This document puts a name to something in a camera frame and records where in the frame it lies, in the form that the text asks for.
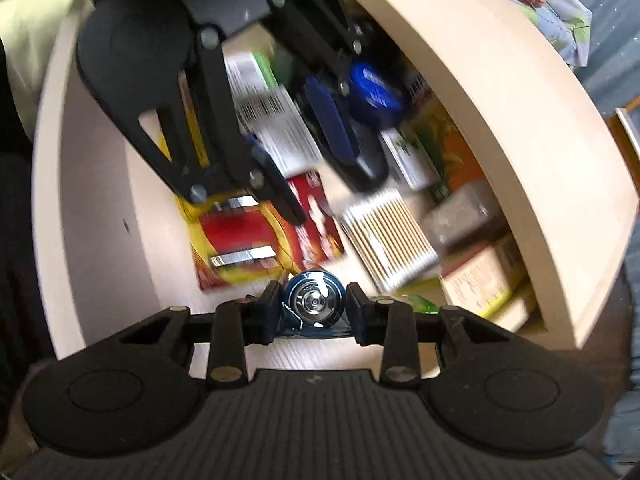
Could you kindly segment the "red yellow paper booklet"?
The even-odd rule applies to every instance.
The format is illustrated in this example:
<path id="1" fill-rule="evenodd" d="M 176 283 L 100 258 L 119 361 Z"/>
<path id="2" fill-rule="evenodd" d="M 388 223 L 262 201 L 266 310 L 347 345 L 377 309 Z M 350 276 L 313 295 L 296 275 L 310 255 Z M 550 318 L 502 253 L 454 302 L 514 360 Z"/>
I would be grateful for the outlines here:
<path id="1" fill-rule="evenodd" d="M 288 184 L 306 214 L 300 226 L 250 194 L 221 195 L 202 206 L 176 199 L 203 292 L 274 280 L 283 272 L 296 274 L 343 257 L 320 172 L 296 174 Z"/>

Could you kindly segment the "white green small box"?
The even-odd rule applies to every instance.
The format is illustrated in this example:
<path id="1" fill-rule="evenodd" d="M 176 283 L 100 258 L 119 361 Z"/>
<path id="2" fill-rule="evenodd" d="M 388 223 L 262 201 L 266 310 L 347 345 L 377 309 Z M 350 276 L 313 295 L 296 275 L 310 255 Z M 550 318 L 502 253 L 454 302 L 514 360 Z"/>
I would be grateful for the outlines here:
<path id="1" fill-rule="evenodd" d="M 406 140 L 397 129 L 381 131 L 380 138 L 390 178 L 401 191 L 421 192 L 440 181 L 431 159 L 419 144 Z"/>

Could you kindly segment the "cotton swab pack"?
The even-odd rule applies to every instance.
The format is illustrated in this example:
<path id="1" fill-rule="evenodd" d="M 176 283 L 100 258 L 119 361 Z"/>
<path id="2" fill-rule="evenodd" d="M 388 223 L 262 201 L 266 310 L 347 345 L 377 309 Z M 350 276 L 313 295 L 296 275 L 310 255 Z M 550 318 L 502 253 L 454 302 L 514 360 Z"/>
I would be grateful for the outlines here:
<path id="1" fill-rule="evenodd" d="M 337 216 L 372 282 L 393 292 L 434 268 L 439 255 L 396 188 L 351 203 Z"/>

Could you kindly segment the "black electric shaver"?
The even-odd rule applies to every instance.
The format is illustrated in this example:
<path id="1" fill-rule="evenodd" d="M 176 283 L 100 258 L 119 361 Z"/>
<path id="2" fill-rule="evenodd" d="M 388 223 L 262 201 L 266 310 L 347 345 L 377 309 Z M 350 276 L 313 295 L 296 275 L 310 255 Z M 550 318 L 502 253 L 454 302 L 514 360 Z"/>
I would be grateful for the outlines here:
<path id="1" fill-rule="evenodd" d="M 339 162 L 331 150 L 320 144 L 320 151 L 331 168 L 354 193 L 372 193 L 382 186 L 390 176 L 380 137 L 360 122 L 350 121 L 354 132 L 358 155 L 356 162 Z"/>

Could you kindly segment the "blue round cream tin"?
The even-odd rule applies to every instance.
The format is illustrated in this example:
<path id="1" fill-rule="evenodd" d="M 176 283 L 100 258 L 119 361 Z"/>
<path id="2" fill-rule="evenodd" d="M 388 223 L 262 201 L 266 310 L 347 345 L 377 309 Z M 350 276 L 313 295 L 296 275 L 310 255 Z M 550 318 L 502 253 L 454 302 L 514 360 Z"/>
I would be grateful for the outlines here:
<path id="1" fill-rule="evenodd" d="M 374 130 L 395 128 L 401 123 L 405 115 L 404 96 L 370 64 L 352 64 L 348 83 L 348 107 L 357 122 Z"/>

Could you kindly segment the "blue curtain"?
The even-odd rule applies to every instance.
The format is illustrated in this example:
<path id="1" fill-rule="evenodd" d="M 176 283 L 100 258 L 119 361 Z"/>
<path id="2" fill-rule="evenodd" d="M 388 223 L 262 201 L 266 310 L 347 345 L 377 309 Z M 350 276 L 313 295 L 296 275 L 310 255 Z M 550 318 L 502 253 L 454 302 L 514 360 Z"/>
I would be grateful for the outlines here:
<path id="1" fill-rule="evenodd" d="M 639 95 L 639 0 L 580 0 L 592 12 L 588 65 L 576 75 L 601 115 Z"/>

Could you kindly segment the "beige wooden nightstand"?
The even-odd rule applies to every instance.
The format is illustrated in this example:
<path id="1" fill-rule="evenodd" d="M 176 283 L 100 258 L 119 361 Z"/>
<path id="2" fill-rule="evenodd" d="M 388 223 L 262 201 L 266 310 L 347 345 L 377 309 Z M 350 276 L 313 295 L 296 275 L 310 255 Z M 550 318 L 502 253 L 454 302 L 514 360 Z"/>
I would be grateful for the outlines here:
<path id="1" fill-rule="evenodd" d="M 356 1 L 420 70 L 494 189 L 542 318 L 526 336 L 583 346 L 638 208 L 588 93 L 510 0 Z"/>

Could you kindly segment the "green packet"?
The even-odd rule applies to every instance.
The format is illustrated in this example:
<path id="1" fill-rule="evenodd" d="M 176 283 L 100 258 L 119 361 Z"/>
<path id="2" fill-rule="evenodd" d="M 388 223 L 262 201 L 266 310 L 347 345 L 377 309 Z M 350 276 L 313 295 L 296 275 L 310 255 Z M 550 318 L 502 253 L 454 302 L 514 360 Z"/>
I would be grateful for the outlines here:
<path id="1" fill-rule="evenodd" d="M 420 295 L 399 295 L 398 299 L 412 307 L 416 313 L 437 314 L 439 311 L 437 304 Z"/>

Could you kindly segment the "clear plastic wrapped box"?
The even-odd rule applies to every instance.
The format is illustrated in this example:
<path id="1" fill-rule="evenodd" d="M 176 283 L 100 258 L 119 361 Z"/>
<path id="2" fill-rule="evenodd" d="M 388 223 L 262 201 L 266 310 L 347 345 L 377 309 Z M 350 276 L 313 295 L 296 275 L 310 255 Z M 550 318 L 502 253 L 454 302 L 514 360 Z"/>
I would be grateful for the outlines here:
<path id="1" fill-rule="evenodd" d="M 427 240 L 441 256 L 491 240 L 507 227 L 498 198 L 485 180 L 458 188 L 421 222 Z"/>

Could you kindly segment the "white printed leaflet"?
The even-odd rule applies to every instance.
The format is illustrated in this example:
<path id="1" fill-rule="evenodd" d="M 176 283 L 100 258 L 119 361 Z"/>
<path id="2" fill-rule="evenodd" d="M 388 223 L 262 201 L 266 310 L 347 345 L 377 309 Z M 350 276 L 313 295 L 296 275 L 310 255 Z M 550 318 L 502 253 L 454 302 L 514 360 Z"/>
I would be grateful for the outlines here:
<path id="1" fill-rule="evenodd" d="M 241 52 L 224 59 L 241 131 L 254 136 L 286 178 L 316 168 L 322 155 L 268 58 Z"/>

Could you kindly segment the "yellow medicine box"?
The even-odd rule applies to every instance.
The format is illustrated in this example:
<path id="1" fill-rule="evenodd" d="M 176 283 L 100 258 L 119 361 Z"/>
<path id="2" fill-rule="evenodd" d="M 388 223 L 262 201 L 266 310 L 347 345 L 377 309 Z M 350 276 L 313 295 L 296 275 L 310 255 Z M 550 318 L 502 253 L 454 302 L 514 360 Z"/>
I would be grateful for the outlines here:
<path id="1" fill-rule="evenodd" d="M 447 304 L 490 318 L 527 276 L 512 234 L 470 247 L 442 268 L 440 287 Z"/>

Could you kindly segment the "wooden chair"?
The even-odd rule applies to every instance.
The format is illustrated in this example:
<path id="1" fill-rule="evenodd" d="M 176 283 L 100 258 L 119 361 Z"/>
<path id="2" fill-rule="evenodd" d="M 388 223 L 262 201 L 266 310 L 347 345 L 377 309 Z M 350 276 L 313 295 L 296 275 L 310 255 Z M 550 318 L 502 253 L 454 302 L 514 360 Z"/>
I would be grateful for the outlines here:
<path id="1" fill-rule="evenodd" d="M 616 107 L 605 123 L 623 156 L 634 186 L 639 188 L 639 104 Z"/>

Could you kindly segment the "patchwork bed sheet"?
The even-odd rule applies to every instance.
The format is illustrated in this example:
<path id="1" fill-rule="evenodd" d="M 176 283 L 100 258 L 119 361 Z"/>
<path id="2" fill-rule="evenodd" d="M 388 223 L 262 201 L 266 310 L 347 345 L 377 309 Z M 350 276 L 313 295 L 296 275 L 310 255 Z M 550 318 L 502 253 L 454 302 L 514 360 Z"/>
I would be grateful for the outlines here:
<path id="1" fill-rule="evenodd" d="M 520 3 L 520 8 L 568 66 L 588 65 L 592 12 L 580 0 L 546 0 L 540 8 Z"/>

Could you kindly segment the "orange green medicine box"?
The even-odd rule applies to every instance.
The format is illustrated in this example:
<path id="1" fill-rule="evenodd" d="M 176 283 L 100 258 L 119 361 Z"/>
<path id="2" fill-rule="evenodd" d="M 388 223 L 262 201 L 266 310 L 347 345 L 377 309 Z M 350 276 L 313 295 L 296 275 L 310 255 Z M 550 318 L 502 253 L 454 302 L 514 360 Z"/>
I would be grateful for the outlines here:
<path id="1" fill-rule="evenodd" d="M 443 202 L 468 183 L 485 179 L 469 144 L 433 92 L 427 92 L 413 107 L 409 126 L 440 177 L 431 189 L 436 203 Z"/>

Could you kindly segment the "beige nightstand drawer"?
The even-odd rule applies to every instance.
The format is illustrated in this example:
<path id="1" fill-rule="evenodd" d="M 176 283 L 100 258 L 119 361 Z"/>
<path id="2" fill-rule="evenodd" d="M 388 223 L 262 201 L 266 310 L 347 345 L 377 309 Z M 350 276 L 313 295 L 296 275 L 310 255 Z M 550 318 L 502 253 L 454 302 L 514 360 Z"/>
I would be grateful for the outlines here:
<path id="1" fill-rule="evenodd" d="M 66 358 L 171 306 L 195 313 L 259 294 L 264 281 L 203 292 L 171 192 L 80 80 L 85 12 L 62 19 L 40 100 L 32 226 L 55 354 Z"/>

